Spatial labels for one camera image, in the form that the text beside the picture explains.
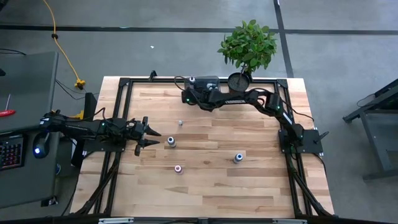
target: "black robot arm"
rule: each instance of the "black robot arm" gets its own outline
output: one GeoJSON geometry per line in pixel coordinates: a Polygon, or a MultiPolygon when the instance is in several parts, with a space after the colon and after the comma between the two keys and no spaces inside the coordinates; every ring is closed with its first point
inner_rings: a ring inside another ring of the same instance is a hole
{"type": "Polygon", "coordinates": [[[56,111],[46,113],[40,120],[40,127],[47,132],[59,131],[67,137],[76,140],[97,141],[110,146],[121,146],[127,140],[137,141],[134,151],[136,156],[139,156],[141,148],[160,143],[155,140],[145,139],[145,134],[161,136],[149,127],[148,117],[144,117],[142,121],[136,121],[135,119],[126,121],[122,118],[87,121],[69,118],[56,111]]]}
{"type": "Polygon", "coordinates": [[[210,112],[224,105],[253,105],[260,113],[274,117],[279,121],[287,131],[290,143],[294,146],[303,145],[304,128],[301,124],[296,124],[289,118],[283,107],[282,98],[277,93],[262,88],[236,93],[222,93],[219,90],[202,90],[199,92],[187,87],[185,91],[182,91],[182,101],[189,105],[197,104],[202,110],[210,112]]]}

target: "potted plant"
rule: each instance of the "potted plant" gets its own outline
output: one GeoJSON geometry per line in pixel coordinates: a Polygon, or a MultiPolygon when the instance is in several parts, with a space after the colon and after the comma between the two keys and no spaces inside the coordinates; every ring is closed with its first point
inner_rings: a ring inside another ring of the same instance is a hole
{"type": "Polygon", "coordinates": [[[251,75],[261,66],[266,69],[271,62],[271,56],[276,53],[275,33],[269,32],[269,27],[260,27],[253,19],[247,24],[237,26],[232,35],[221,41],[217,52],[224,55],[225,64],[231,62],[236,68],[242,65],[241,72],[233,73],[228,78],[230,91],[245,91],[251,75]]]}

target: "wooden tabletop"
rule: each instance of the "wooden tabletop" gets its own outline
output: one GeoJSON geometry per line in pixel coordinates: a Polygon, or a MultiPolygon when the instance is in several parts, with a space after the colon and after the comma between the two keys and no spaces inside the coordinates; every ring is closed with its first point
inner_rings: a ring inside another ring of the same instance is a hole
{"type": "MultiPolygon", "coordinates": [[[[120,77],[104,77],[97,110],[105,107],[112,117],[120,77]]],[[[292,106],[311,115],[304,80],[288,79],[292,106]]],[[[272,85],[251,85],[274,91],[272,85]]],[[[123,93],[121,110],[124,107],[123,93]]],[[[228,105],[212,113],[181,102],[173,83],[135,83],[129,119],[149,117],[161,143],[134,156],[129,141],[122,154],[112,216],[124,217],[228,217],[290,218],[294,216],[286,161],[280,153],[275,118],[260,114],[251,105],[228,105]],[[177,147],[171,149],[167,137],[177,147]],[[243,154],[243,161],[233,157],[243,154]],[[174,172],[180,165],[182,175],[174,172]]],[[[312,128],[311,119],[295,114],[296,123],[312,128]]],[[[83,161],[71,212],[77,211],[98,186],[103,152],[83,161]]],[[[326,210],[333,213],[323,166],[317,157],[303,154],[307,184],[326,210]]],[[[108,189],[105,190],[103,207],[108,189]]],[[[301,190],[300,207],[304,212],[301,190]]]]}

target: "concrete floor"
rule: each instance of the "concrete floor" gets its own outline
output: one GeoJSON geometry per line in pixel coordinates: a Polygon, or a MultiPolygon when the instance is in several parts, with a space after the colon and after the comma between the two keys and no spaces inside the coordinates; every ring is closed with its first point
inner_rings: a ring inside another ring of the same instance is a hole
{"type": "MultiPolygon", "coordinates": [[[[121,27],[231,28],[257,19],[277,28],[273,0],[69,0],[49,1],[58,25],[121,27]]],[[[280,0],[286,29],[398,30],[398,1],[280,0]]],[[[40,0],[11,0],[0,12],[0,23],[51,24],[40,0]]],[[[100,90],[105,75],[218,75],[234,72],[216,53],[222,33],[59,32],[87,91],[100,90]]],[[[57,50],[47,31],[0,30],[0,47],[27,54],[57,50]]],[[[335,213],[345,218],[398,222],[398,178],[364,182],[377,171],[376,160],[359,120],[341,119],[356,102],[397,78],[396,35],[287,35],[294,77],[304,78],[315,124],[330,131],[323,140],[328,183],[335,213]]],[[[269,68],[255,77],[286,77],[280,42],[269,68]]],[[[60,56],[57,78],[72,87],[75,77],[60,56]]],[[[75,101],[60,88],[53,107],[76,114],[75,101]]],[[[0,210],[0,219],[60,215],[76,180],[64,181],[60,204],[37,203],[0,210]]]]}

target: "small bottle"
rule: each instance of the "small bottle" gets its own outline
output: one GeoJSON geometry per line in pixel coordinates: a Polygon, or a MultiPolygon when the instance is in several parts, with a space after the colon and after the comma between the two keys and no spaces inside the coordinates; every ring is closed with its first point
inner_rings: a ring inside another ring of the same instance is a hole
{"type": "Polygon", "coordinates": [[[234,163],[238,164],[239,162],[241,162],[243,160],[243,155],[241,153],[238,153],[235,157],[234,157],[234,163]]]}
{"type": "Polygon", "coordinates": [[[175,143],[175,140],[173,137],[168,137],[167,138],[167,143],[169,144],[170,147],[176,147],[177,144],[175,143]]]}
{"type": "Polygon", "coordinates": [[[180,166],[180,165],[177,165],[177,166],[175,166],[174,167],[174,171],[177,173],[177,174],[182,174],[182,167],[180,166]]]}

